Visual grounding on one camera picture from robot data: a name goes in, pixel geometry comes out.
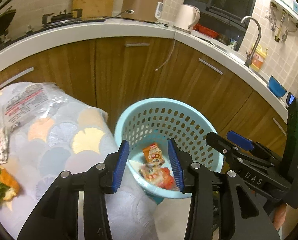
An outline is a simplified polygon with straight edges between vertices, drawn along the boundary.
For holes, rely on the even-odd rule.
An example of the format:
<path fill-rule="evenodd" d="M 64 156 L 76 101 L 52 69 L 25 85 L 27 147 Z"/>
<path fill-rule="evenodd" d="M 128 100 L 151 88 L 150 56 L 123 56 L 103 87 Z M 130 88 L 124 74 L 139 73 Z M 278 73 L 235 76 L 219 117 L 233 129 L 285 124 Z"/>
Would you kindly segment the person's right hand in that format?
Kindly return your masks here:
<path fill-rule="evenodd" d="M 273 225 L 278 231 L 285 222 L 287 204 L 282 203 L 275 209 L 273 217 Z"/>

